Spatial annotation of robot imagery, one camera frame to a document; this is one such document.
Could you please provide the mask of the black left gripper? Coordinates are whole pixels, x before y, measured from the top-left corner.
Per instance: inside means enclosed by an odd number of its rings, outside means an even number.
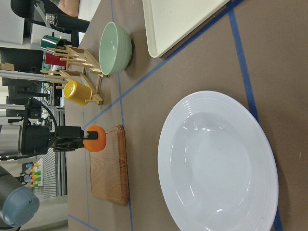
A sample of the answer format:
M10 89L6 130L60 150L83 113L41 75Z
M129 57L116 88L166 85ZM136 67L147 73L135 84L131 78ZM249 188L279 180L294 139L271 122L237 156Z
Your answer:
M41 155L52 148L54 152L69 152L83 147L83 140L97 140L97 131L86 131L81 127L57 126L49 131L47 126L31 125L22 129L21 154Z

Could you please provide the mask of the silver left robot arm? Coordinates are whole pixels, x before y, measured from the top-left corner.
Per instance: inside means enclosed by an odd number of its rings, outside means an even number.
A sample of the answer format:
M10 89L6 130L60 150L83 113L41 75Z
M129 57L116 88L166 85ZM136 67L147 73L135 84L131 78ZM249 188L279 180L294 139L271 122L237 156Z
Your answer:
M87 141L97 141L96 131L81 127L59 126L54 131L38 125L2 125L0 127L0 228L18 229L37 213L40 201L26 180L22 166L37 155L74 151Z

